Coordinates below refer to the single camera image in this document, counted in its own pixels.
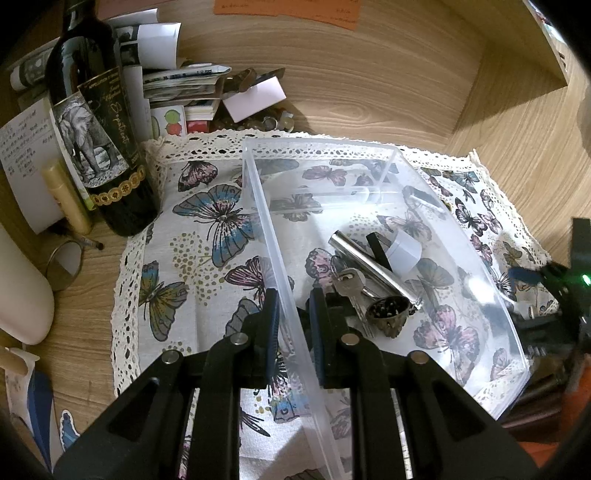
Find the metal cylinder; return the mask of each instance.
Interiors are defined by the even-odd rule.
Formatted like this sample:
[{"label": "metal cylinder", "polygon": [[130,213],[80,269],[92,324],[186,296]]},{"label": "metal cylinder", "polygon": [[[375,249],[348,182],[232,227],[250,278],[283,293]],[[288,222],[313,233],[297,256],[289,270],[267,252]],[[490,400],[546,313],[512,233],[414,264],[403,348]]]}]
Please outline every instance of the metal cylinder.
[{"label": "metal cylinder", "polygon": [[402,280],[396,277],[390,270],[382,267],[372,257],[363,252],[354,242],[349,240],[340,230],[337,230],[329,239],[329,245],[356,265],[374,280],[379,281],[386,288],[400,292],[409,299],[410,303],[419,307],[422,300],[417,297]]}]

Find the clear plastic box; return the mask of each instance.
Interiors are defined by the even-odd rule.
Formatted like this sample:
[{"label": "clear plastic box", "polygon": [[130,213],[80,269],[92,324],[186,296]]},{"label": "clear plastic box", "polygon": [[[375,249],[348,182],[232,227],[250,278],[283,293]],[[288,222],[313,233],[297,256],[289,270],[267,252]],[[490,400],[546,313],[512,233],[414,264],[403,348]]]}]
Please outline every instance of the clear plastic box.
[{"label": "clear plastic box", "polygon": [[280,347],[295,404],[327,478],[348,477],[343,458],[350,437],[340,438],[331,426],[331,401],[319,386],[297,306],[304,307],[314,285],[330,281],[334,249],[328,240],[337,229],[361,248],[368,233],[392,238],[397,228],[421,241],[423,258],[402,281],[423,296],[423,308],[396,339],[373,328],[381,349],[400,355],[425,350],[471,395],[491,388],[486,379],[503,354],[511,381],[495,384],[504,390],[489,413],[498,418],[514,401],[529,371],[511,318],[466,234],[396,147],[248,139],[242,181],[245,213],[267,252],[265,285],[281,299]]}]

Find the elephant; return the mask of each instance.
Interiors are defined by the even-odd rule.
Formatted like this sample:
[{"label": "elephant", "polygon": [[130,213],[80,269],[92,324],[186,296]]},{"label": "elephant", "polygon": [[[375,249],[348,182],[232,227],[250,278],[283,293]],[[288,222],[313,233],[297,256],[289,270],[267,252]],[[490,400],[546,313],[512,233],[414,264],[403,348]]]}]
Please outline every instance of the elephant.
[{"label": "elephant", "polygon": [[109,169],[119,161],[118,151],[113,142],[85,103],[68,105],[61,114],[59,125],[66,149],[83,182],[87,183],[88,178],[82,164],[81,153],[95,173],[95,177],[103,171],[96,161],[96,147],[102,147],[107,152],[110,160]]}]

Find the screw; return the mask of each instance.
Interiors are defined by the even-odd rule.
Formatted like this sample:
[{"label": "screw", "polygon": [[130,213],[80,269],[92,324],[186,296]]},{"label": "screw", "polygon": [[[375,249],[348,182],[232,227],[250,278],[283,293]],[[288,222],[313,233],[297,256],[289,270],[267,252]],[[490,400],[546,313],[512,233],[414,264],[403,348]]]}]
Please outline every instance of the screw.
[{"label": "screw", "polygon": [[181,354],[178,353],[176,350],[166,350],[162,354],[162,361],[167,365],[172,365],[175,363],[179,358],[181,358]]},{"label": "screw", "polygon": [[429,361],[429,356],[422,350],[415,350],[410,353],[410,359],[417,365],[424,365]]},{"label": "screw", "polygon": [[234,345],[244,345],[248,341],[248,335],[246,333],[242,333],[242,332],[234,333],[230,337],[230,341]]},{"label": "screw", "polygon": [[341,338],[340,341],[343,342],[347,346],[357,345],[359,343],[359,337],[354,333],[345,333]]}]

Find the bottle neck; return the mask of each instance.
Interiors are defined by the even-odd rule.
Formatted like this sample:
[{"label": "bottle neck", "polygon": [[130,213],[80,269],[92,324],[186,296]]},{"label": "bottle neck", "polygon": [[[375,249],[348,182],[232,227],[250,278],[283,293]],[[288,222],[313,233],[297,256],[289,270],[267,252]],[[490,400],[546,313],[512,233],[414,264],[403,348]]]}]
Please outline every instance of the bottle neck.
[{"label": "bottle neck", "polygon": [[95,0],[66,0],[63,31],[71,30],[87,18],[95,16]]}]

